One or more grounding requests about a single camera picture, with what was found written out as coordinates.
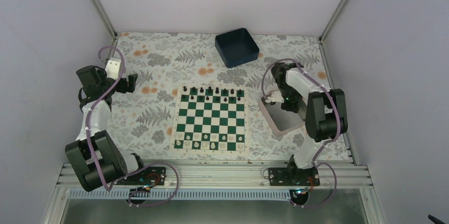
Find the metal tray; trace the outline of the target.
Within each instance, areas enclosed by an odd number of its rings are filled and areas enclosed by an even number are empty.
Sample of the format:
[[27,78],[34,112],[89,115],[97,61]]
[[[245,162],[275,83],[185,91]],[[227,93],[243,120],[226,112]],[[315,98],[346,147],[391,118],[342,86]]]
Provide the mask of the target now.
[[258,103],[263,117],[276,136],[282,136],[305,125],[306,105],[300,102],[298,112],[286,111],[281,108],[284,102],[266,101],[264,97]]

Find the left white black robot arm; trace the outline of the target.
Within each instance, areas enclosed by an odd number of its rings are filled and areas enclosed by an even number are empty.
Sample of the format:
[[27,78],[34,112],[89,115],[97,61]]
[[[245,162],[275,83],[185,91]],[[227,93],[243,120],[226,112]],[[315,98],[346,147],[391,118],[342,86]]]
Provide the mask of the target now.
[[136,153],[120,151],[107,132],[114,93],[133,93],[137,74],[123,77],[118,61],[105,68],[86,66],[76,72],[82,87],[78,92],[83,122],[76,140],[65,146],[65,154],[82,188],[93,191],[126,176],[133,184],[147,178],[147,169]]

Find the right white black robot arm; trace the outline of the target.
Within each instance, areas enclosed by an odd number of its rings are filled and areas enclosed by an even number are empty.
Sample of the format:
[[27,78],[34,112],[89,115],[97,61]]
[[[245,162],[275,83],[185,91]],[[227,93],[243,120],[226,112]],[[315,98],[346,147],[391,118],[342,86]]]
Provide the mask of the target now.
[[300,185],[318,167],[316,160],[324,147],[347,131],[345,94],[339,88],[327,89],[297,62],[276,62],[271,74],[278,91],[266,100],[298,114],[306,128],[304,142],[290,158],[286,175],[292,185]]

